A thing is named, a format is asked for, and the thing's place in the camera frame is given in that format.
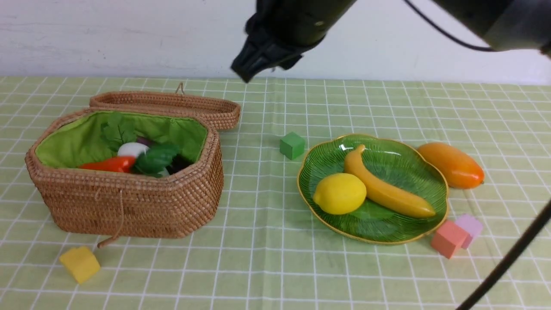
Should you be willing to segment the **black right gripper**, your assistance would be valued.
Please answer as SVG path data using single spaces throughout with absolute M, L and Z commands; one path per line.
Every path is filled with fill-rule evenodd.
M 248 35 L 230 68 L 242 82 L 276 66 L 291 69 L 316 47 L 354 0 L 258 0 Z

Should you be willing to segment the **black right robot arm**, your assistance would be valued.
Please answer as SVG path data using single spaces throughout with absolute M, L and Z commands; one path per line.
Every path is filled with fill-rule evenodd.
M 232 71 L 248 83 L 266 69 L 291 69 L 304 53 L 323 41 L 353 4 L 353 0 L 258 0 L 245 24 L 247 38 L 232 62 Z M 484 47 L 451 35 L 411 1 L 405 4 L 441 35 L 467 49 L 486 53 L 537 50 L 550 56 L 548 0 L 436 1 L 439 8 L 482 39 Z

